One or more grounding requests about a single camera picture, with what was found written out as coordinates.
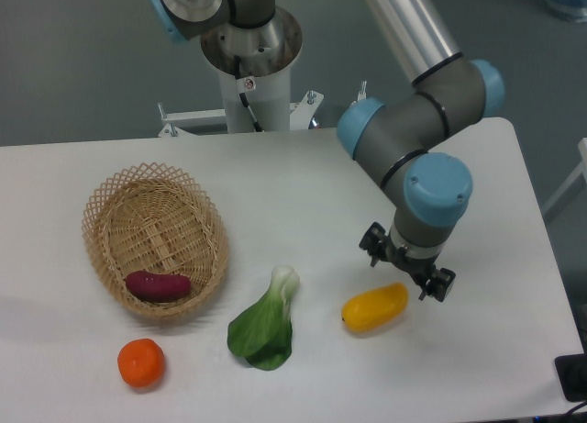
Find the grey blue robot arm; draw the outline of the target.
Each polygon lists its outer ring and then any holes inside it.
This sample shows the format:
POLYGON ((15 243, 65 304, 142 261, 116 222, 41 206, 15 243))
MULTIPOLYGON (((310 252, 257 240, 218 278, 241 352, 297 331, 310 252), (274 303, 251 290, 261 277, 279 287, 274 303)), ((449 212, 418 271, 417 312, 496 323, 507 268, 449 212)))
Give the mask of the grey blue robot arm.
MULTIPOLYGON (((395 207, 392 225, 371 225, 360 247, 443 301, 455 274, 436 259, 468 207, 472 178, 436 146, 495 115, 504 81, 489 62, 462 55, 430 0, 365 1, 415 91, 397 106, 358 95, 338 121, 341 145, 395 207)), ((230 132, 294 127, 290 88, 277 80, 299 55, 302 33, 275 0, 150 3, 170 39, 200 40, 224 85, 230 132)))

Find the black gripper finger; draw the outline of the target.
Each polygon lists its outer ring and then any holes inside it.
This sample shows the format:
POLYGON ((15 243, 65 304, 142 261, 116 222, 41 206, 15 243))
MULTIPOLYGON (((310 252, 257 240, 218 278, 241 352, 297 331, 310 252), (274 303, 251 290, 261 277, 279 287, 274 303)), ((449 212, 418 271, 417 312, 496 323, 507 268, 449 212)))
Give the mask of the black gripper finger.
POLYGON ((375 267, 378 262, 388 261, 389 238, 384 227, 378 222, 373 222, 363 234, 359 247, 370 257, 370 267, 375 267))
POLYGON ((428 296, 440 303, 444 302, 452 289, 455 278, 456 274, 450 269, 434 267, 422 287, 418 299, 423 301, 428 296))

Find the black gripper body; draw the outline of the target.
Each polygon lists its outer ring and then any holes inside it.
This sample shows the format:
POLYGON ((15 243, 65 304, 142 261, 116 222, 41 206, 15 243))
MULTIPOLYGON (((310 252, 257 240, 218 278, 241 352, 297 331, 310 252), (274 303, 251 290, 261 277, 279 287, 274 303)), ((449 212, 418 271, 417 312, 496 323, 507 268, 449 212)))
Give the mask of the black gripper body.
POLYGON ((410 275, 417 285, 426 285, 434 276, 435 261, 440 247, 422 248, 406 243, 396 246, 391 240, 386 247, 386 259, 397 269, 410 275))

